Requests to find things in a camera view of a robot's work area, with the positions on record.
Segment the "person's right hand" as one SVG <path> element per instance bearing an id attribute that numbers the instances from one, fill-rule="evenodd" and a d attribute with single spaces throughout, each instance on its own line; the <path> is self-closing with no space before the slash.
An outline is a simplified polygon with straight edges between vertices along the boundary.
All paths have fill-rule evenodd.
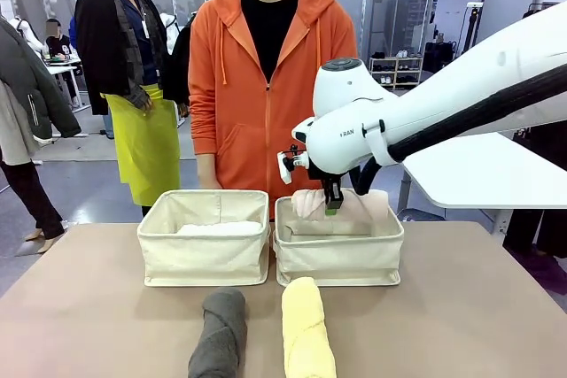
<path id="1" fill-rule="evenodd" d="M 198 154 L 197 172 L 201 189 L 222 189 L 216 176 L 216 162 L 214 154 Z"/>

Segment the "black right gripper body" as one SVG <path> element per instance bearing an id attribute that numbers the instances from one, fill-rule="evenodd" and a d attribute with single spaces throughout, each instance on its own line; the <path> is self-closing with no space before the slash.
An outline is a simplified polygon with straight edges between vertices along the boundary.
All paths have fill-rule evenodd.
<path id="1" fill-rule="evenodd" d="M 343 176 L 346 172 L 341 174 L 330 174 L 320 170 L 315 165 L 310 165 L 308 168 L 308 177 L 311 180 L 320 181 L 322 183 L 322 187 L 329 192 L 333 192 L 335 195 L 338 195 L 341 190 L 341 182 Z"/>

